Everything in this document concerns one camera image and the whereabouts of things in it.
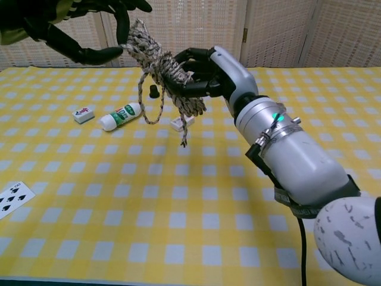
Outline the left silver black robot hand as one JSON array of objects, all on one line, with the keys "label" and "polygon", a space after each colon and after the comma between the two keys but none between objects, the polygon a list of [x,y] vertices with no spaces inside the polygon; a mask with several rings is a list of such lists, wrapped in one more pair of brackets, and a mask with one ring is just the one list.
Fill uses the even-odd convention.
[{"label": "left silver black robot hand", "polygon": [[[75,63],[98,66],[123,53],[130,29],[129,11],[152,11],[147,1],[1,1],[1,45],[12,45],[26,38],[43,42]],[[117,22],[117,46],[104,49],[83,48],[56,24],[106,12]]]}]

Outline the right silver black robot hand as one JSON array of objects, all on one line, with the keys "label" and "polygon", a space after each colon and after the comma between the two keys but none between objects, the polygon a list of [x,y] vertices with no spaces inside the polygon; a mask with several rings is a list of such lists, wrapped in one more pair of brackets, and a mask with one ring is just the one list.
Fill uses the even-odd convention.
[{"label": "right silver black robot hand", "polygon": [[210,49],[188,48],[175,56],[191,80],[180,83],[168,79],[166,86],[175,95],[185,98],[222,96],[232,115],[259,96],[254,76],[227,50],[220,46]]}]

